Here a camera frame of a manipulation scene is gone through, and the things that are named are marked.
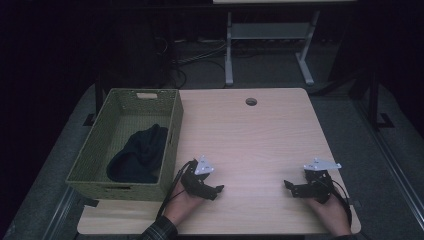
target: human hand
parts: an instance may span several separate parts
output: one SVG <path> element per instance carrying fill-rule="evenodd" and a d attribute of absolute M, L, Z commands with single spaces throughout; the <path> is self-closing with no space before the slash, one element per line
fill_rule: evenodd
<path fill-rule="evenodd" d="M 167 217 L 175 226 L 184 221 L 205 199 L 192 196 L 184 190 L 184 186 L 178 181 L 172 192 L 174 197 L 166 206 L 164 216 Z"/>
<path fill-rule="evenodd" d="M 324 204 L 313 198 L 305 198 L 312 210 L 318 215 L 324 227 L 334 236 L 351 235 L 350 224 L 340 201 L 333 195 Z"/>

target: metal stand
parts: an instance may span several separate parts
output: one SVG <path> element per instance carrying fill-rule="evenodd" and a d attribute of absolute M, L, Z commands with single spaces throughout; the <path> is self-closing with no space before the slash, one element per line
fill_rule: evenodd
<path fill-rule="evenodd" d="M 227 54 L 225 56 L 225 84 L 232 86 L 233 66 L 231 62 L 231 44 L 233 39 L 304 39 L 305 46 L 296 53 L 296 59 L 307 85 L 313 85 L 314 80 L 305 62 L 319 11 L 315 11 L 311 22 L 306 23 L 232 23 L 231 12 L 227 22 Z"/>
<path fill-rule="evenodd" d="M 390 120 L 389 116 L 385 113 L 380 113 L 381 118 L 384 122 L 378 122 L 378 77 L 374 72 L 371 82 L 370 82 L 370 93 L 369 93 L 369 102 L 368 102 L 368 121 L 374 130 L 379 131 L 380 128 L 393 128 L 393 122 Z"/>

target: wicker basket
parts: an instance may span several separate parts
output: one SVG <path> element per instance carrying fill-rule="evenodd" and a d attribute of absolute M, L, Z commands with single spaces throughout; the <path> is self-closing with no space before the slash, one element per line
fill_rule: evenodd
<path fill-rule="evenodd" d="M 173 181 L 183 112 L 178 90 L 112 89 L 66 183 L 93 199 L 163 201 Z M 106 174 L 110 160 L 132 134 L 154 124 L 168 128 L 158 182 L 111 181 Z"/>

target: sleeve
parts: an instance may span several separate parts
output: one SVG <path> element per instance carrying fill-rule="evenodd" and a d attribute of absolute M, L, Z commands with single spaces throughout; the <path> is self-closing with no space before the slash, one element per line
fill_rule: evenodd
<path fill-rule="evenodd" d="M 178 231 L 174 224 L 168 218 L 162 216 L 150 225 L 138 240 L 171 240 L 177 234 Z"/>
<path fill-rule="evenodd" d="M 331 240 L 358 240 L 355 235 L 345 235 L 332 238 Z"/>

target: wooden table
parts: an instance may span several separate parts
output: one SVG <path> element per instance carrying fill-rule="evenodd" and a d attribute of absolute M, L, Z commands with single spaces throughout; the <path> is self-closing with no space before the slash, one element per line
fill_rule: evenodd
<path fill-rule="evenodd" d="M 313 212 L 291 196 L 283 180 L 306 183 L 303 165 L 315 157 L 334 161 L 303 89 L 180 91 L 184 117 L 175 172 L 205 155 L 215 167 L 205 181 L 224 184 L 178 228 L 180 234 L 324 233 Z M 246 104 L 255 98 L 256 106 Z M 338 170 L 329 170 L 343 187 Z M 100 200 L 85 207 L 82 234 L 140 234 L 161 203 Z M 353 209 L 352 231 L 360 231 Z"/>

